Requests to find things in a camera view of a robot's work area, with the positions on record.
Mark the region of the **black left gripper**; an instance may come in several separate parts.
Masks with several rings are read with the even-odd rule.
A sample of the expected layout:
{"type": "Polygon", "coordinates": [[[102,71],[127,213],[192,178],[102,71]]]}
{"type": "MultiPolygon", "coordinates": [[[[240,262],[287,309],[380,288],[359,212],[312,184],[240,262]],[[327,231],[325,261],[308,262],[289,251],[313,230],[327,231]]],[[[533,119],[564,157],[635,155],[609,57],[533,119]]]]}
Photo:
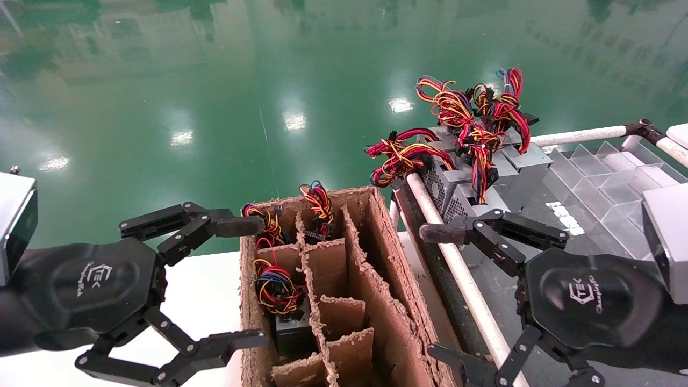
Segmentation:
{"type": "Polygon", "coordinates": [[[157,307],[138,313],[164,297],[163,266],[175,266],[211,237],[262,233],[260,216],[186,202],[125,220],[119,230],[125,239],[113,244],[27,250],[15,272],[16,323],[34,335],[101,335],[75,367],[95,379],[134,386],[182,386],[198,372],[226,367],[236,351],[267,346],[260,329],[194,341],[157,307]],[[166,234],[157,253],[143,243],[166,234]],[[110,357],[116,346],[149,327],[177,349],[169,363],[152,367],[110,357]]]}

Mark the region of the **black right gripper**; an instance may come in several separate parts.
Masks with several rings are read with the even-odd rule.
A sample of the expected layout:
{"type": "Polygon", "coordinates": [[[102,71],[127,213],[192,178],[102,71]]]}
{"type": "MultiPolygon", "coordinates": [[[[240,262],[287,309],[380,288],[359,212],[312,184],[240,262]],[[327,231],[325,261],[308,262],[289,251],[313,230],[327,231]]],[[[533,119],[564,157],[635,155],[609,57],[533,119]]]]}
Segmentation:
{"type": "MultiPolygon", "coordinates": [[[[636,345],[658,319],[667,295],[652,264],[608,254],[545,252],[564,249],[569,233],[501,209],[456,215],[447,224],[425,223],[419,235],[426,243],[474,245],[509,276],[525,275],[533,323],[571,349],[636,345]],[[526,263],[511,240],[544,253],[526,263]]],[[[500,367],[439,343],[427,351],[459,372],[464,386],[513,386],[543,337],[540,329],[526,326],[500,367]]],[[[572,372],[565,386],[605,386],[604,376],[587,360],[554,347],[552,353],[572,372]]]]}

